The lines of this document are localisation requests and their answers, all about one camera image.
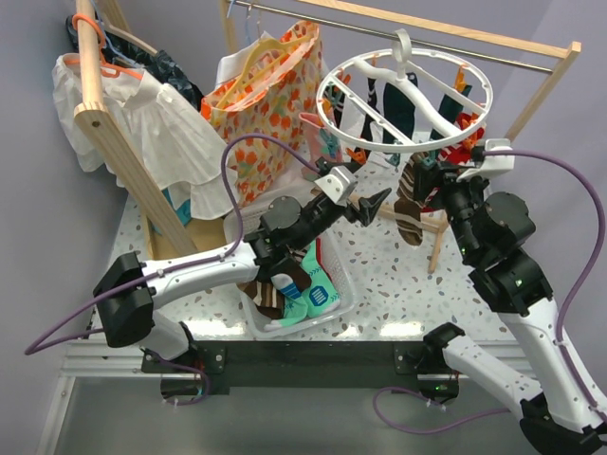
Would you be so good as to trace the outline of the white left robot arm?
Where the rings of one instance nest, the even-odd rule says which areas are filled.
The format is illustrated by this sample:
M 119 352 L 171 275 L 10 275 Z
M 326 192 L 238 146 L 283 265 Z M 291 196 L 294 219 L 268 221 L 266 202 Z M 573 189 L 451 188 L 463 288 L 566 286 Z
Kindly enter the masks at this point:
M 294 252 L 310 246 L 340 218 L 369 226 L 390 190 L 352 202 L 358 184 L 349 163 L 318 160 L 316 195 L 306 204 L 280 195 L 260 216 L 256 229 L 213 250 L 169 260 L 142 262 L 134 253 L 119 256 L 94 290 L 101 330 L 111 348 L 139 346 L 176 372 L 196 361 L 187 326 L 159 314 L 163 306 L 196 292 L 227 284 L 269 282 L 288 300 L 312 288 Z

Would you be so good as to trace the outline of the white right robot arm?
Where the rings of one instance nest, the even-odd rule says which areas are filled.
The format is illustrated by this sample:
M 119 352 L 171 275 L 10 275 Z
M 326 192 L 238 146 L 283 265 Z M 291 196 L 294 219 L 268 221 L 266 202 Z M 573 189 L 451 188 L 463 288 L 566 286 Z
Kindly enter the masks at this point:
M 414 200 L 443 209 L 473 287 L 516 338 L 533 371 L 528 377 L 489 354 L 451 322 L 424 337 L 422 359 L 436 373 L 463 373 L 516 418 L 541 454 L 594 454 L 604 447 L 606 398 L 585 396 L 561 348 L 558 307 L 541 267 L 523 250 L 536 229 L 523 199 L 509 192 L 484 195 L 488 182 L 465 178 L 449 162 L 414 168 Z

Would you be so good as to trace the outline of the brown striped sock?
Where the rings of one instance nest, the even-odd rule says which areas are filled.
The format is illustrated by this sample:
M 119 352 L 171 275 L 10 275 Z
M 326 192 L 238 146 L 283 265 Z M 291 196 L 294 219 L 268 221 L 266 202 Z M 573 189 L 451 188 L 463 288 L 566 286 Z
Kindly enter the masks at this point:
M 270 282 L 240 283 L 237 287 L 253 301 L 260 314 L 270 319 L 284 316 L 285 296 Z
M 422 206 L 414 200 L 414 162 L 411 159 L 399 177 L 396 194 L 394 212 L 398 232 L 409 246 L 420 246 L 423 242 Z

